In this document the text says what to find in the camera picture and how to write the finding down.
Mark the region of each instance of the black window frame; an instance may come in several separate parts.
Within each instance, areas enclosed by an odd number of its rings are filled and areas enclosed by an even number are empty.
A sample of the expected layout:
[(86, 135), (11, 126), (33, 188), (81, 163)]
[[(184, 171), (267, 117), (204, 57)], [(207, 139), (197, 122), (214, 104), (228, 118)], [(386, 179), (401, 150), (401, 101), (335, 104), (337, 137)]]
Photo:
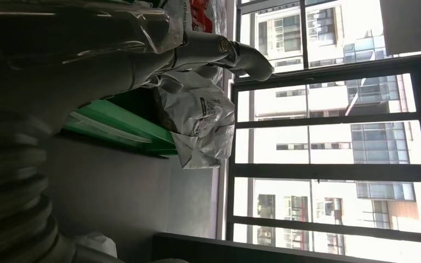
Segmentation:
[[(236, 82), (231, 88), (231, 100), (235, 104), (235, 116), (238, 112), (239, 92), (285, 87), (290, 85), (307, 85), (344, 81), (345, 79), (372, 78), (409, 73), (412, 79), (416, 112), (387, 113), (364, 116), (339, 116), (303, 119), (273, 119), (270, 121), (238, 122), (235, 129), (296, 127), (309, 125), (324, 125), (336, 123), (367, 123), (367, 122), (399, 122), (418, 120), (421, 128), (421, 56), (395, 58), (367, 63), (354, 63), (341, 66), (326, 67), (316, 70), (290, 72), (286, 75), (272, 76), (265, 82), (246, 80)], [(258, 178), (270, 180), (361, 180), (361, 181), (393, 181), (393, 182), (421, 182), (421, 165), (414, 164), (258, 164), (235, 163), (235, 148), (229, 158), (228, 168), (228, 200), (226, 239), (233, 239), (233, 225), (245, 224), (248, 226), (271, 226), (304, 231), (328, 232), (337, 235), (359, 235), (386, 239), (421, 242), (421, 233), (384, 230), (380, 228), (352, 227), (344, 225), (327, 225), (310, 222), (296, 222), (275, 219), (260, 219), (251, 216), (234, 215), (234, 187), (235, 178)]]

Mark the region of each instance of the white plastic bag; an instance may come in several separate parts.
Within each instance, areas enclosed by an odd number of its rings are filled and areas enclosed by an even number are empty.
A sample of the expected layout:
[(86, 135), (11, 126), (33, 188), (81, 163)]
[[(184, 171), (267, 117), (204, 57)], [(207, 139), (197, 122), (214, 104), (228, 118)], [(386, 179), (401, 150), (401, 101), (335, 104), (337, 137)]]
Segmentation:
[(117, 257), (115, 242), (102, 233), (91, 232), (74, 238), (75, 243)]
[(162, 107), (175, 124), (172, 133), (181, 167), (219, 167), (231, 154), (235, 106), (210, 79), (196, 72), (172, 72), (183, 90), (171, 94), (160, 89)]

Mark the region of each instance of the plastic bag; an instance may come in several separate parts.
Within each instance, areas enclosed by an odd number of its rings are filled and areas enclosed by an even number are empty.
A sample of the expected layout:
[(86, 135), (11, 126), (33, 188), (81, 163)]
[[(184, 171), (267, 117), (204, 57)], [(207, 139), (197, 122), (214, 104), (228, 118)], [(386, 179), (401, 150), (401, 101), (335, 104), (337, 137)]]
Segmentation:
[[(181, 19), (183, 30), (226, 36), (225, 0), (162, 0), (159, 6), (170, 16)], [(218, 83), (222, 78), (223, 69), (218, 67), (212, 81)]]
[(91, 232), (74, 238), (75, 243), (117, 257), (115, 242), (102, 233)]
[(181, 21), (141, 3), (0, 0), (0, 59), (25, 65), (119, 50), (162, 53), (182, 41)]
[(162, 107), (175, 124), (172, 133), (181, 167), (219, 167), (231, 154), (235, 106), (210, 79), (196, 72), (170, 73), (182, 82), (181, 92), (159, 90)]

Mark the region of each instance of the building window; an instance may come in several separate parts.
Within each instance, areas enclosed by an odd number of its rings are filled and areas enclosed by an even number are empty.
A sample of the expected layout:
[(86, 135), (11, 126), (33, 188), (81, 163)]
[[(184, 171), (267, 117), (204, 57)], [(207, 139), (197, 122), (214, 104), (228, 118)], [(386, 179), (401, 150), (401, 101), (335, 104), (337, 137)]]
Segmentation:
[(306, 95), (305, 89), (287, 90), (285, 92), (276, 92), (275, 93), (275, 96), (277, 98), (291, 97), (291, 96), (302, 96), (302, 95)]
[(327, 246), (330, 254), (345, 255), (343, 235), (327, 233)]
[(328, 88), (339, 86), (336, 82), (309, 84), (309, 89)]
[(300, 59), (282, 60), (282, 61), (275, 62), (276, 67), (290, 66), (290, 65), (297, 65), (297, 64), (301, 64)]
[(313, 150), (340, 150), (340, 149), (351, 149), (352, 145), (350, 142), (324, 142), (311, 144)]
[(301, 50), (301, 33), (299, 15), (283, 18), (283, 51)]
[(311, 67), (330, 66), (330, 65), (336, 65), (336, 64), (343, 64), (343, 62), (344, 62), (343, 58), (325, 59), (325, 60), (313, 61), (310, 63), (310, 66)]
[(385, 40), (383, 35), (374, 35), (367, 32), (365, 38), (357, 39), (354, 44), (344, 46), (344, 62), (355, 63), (378, 59), (391, 58), (385, 51)]
[(363, 199), (413, 201), (414, 186), (406, 182), (357, 182), (357, 197)]
[(308, 36), (316, 46), (336, 43), (334, 12), (334, 8), (328, 8), (308, 13)]
[(259, 23), (259, 51), (263, 55), (268, 55), (267, 47), (267, 22)]
[[(285, 196), (285, 220), (307, 222), (308, 197)], [(308, 231), (284, 229), (285, 247), (291, 249), (309, 250)]]
[(346, 110), (329, 110), (329, 111), (310, 111), (310, 118), (321, 118), (321, 117), (338, 117), (344, 116)]
[(261, 226), (257, 230), (257, 243), (260, 245), (275, 246), (275, 228)]
[(301, 26), (299, 15), (285, 18), (273, 19), (259, 23), (259, 46), (265, 54), (265, 47), (268, 50), (277, 52), (291, 52), (301, 50)]
[(275, 218), (275, 195), (259, 195), (257, 215), (261, 218)]
[(399, 100), (396, 76), (353, 79), (346, 81), (349, 101), (357, 96), (356, 103)]
[(402, 122), (351, 125), (355, 163), (408, 164)]
[(368, 210), (362, 212), (362, 220), (370, 222), (371, 227), (390, 229), (387, 201), (371, 201), (371, 203)]
[[(261, 218), (275, 218), (275, 195), (259, 195), (257, 215)], [(257, 230), (257, 243), (275, 246), (275, 228), (261, 226)]]
[(283, 116), (283, 117), (259, 117), (258, 121), (273, 121), (275, 119), (305, 119), (306, 115), (300, 114), (300, 115), (290, 115), (290, 116)]
[(277, 144), (277, 151), (307, 150), (308, 144)]

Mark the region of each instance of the window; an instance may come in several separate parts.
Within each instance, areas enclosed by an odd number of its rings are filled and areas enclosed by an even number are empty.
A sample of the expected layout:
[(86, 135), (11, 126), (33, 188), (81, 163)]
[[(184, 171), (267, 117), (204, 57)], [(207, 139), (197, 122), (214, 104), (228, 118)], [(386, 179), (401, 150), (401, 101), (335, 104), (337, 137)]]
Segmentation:
[(307, 23), (311, 42), (319, 47), (336, 43), (334, 8), (308, 13)]
[(414, 200), (414, 187), (411, 183), (358, 182), (357, 197), (365, 199)]
[(300, 59), (282, 60), (282, 61), (275, 62), (275, 66), (276, 67), (282, 67), (282, 66), (296, 65), (296, 64), (300, 64), (300, 63), (301, 63)]
[(301, 50), (299, 15), (283, 18), (283, 50), (285, 52)]
[(321, 144), (311, 144), (313, 150), (327, 149), (327, 150), (339, 150), (339, 149), (351, 149), (350, 142), (325, 142)]
[(257, 243), (260, 245), (274, 245), (275, 231), (273, 227), (261, 226), (257, 231)]
[(327, 233), (327, 246), (330, 254), (345, 255), (343, 235)]
[(291, 97), (291, 96), (302, 96), (302, 95), (306, 95), (305, 89), (287, 90), (285, 92), (276, 92), (275, 93), (275, 96), (277, 98)]
[[(306, 0), (245, 12), (261, 3), (237, 6), (241, 39), (267, 22), (276, 72), (304, 71), (235, 80), (227, 238), (258, 243), (263, 227), (275, 236), (271, 246), (298, 254), (421, 260), (421, 58), (388, 60), (379, 0)], [(306, 43), (287, 51), (280, 29), (291, 16), (305, 25), (296, 34)], [(248, 36), (248, 44), (258, 43), (257, 32)], [(326, 68), (305, 70), (313, 67)], [(274, 218), (257, 214), (259, 195), (275, 196)], [(296, 211), (293, 197), (307, 209)]]
[(387, 201), (370, 201), (371, 210), (363, 211), (365, 222), (370, 222), (371, 227), (390, 229)]
[(404, 123), (353, 124), (354, 160), (360, 163), (409, 163)]
[(307, 144), (277, 144), (277, 151), (283, 150), (307, 150)]
[(275, 195), (259, 195), (257, 215), (261, 218), (275, 218)]
[(259, 51), (263, 55), (268, 55), (267, 45), (267, 22), (259, 23)]

